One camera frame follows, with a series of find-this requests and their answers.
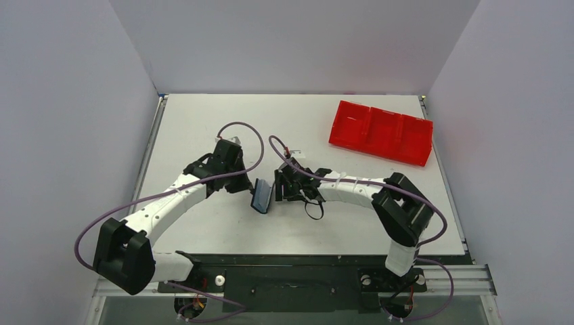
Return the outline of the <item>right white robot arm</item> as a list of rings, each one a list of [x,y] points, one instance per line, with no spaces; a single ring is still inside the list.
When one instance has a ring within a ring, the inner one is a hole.
[[[383,283],[401,288],[418,256],[421,235],[435,214],[428,200],[402,173],[365,179],[320,168],[303,168],[293,157],[274,172],[275,199],[322,206],[326,202],[354,204],[373,210],[391,239],[382,270]]]

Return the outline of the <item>aluminium rail frame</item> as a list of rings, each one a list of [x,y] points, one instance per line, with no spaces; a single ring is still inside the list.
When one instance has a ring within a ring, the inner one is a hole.
[[[423,265],[426,291],[424,295],[448,295],[449,278],[438,266]],[[487,265],[450,265],[447,267],[454,283],[455,296],[496,296],[495,284]],[[129,294],[115,284],[100,278],[94,297],[128,297]],[[159,282],[148,284],[137,297],[192,297],[194,293],[181,289],[161,288]]]

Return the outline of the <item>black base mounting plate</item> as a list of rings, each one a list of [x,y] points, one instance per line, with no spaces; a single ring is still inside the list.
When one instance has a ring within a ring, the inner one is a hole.
[[[189,254],[191,274],[180,284],[221,293],[248,312],[378,313],[391,297],[404,302],[425,293],[422,269],[399,277],[384,255],[213,255]]]

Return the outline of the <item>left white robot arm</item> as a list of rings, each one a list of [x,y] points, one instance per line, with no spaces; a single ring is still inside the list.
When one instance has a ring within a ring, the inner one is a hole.
[[[183,253],[156,252],[164,232],[194,205],[224,189],[233,194],[251,189],[240,144],[220,139],[213,152],[190,163],[171,187],[121,220],[105,221],[99,232],[93,269],[130,295],[151,282],[176,281],[196,290],[202,272]]]

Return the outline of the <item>black leather card holder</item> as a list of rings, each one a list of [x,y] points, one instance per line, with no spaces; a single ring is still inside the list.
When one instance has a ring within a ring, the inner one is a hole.
[[[260,214],[267,214],[273,194],[273,183],[257,178],[251,194],[250,207]]]

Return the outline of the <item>red plastic divided tray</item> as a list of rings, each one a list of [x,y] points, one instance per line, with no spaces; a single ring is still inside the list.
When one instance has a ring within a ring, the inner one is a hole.
[[[380,108],[341,101],[329,144],[424,167],[432,150],[433,122]]]

